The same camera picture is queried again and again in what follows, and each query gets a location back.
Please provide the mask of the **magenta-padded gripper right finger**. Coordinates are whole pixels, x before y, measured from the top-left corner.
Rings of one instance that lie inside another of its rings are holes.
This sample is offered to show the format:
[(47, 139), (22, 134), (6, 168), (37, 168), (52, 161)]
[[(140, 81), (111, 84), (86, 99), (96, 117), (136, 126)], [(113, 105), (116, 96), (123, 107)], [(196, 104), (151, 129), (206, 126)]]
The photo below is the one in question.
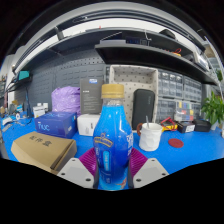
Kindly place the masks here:
[(132, 149), (128, 166), (130, 189), (141, 188), (168, 175), (156, 158), (147, 158), (137, 149)]

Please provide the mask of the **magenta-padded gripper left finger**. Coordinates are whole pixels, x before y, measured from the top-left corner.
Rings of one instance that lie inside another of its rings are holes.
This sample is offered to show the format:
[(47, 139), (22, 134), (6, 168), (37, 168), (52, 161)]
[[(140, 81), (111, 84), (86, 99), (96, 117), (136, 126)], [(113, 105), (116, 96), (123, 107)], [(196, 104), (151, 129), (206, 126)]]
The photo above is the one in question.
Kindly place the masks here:
[(95, 150), (91, 148), (79, 158), (71, 158), (58, 176), (81, 187), (97, 189), (99, 171)]

